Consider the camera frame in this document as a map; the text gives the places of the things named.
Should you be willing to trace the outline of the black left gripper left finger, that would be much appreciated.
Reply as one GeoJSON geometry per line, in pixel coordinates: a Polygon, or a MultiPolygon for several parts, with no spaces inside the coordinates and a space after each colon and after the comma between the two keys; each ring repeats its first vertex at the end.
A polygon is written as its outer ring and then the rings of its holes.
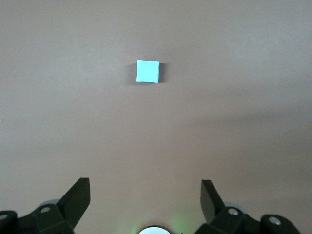
{"type": "Polygon", "coordinates": [[[2,234],[73,234],[91,200],[89,178],[80,178],[57,202],[46,202],[28,215],[0,212],[2,234]]]}

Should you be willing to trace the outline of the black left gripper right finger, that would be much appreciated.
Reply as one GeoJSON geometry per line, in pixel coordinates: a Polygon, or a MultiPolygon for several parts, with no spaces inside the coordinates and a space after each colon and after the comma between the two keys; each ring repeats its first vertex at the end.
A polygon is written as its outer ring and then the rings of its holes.
{"type": "Polygon", "coordinates": [[[283,216],[265,214],[257,221],[241,209],[225,205],[211,180],[201,181],[200,205],[206,222],[197,234],[300,234],[283,216]]]}

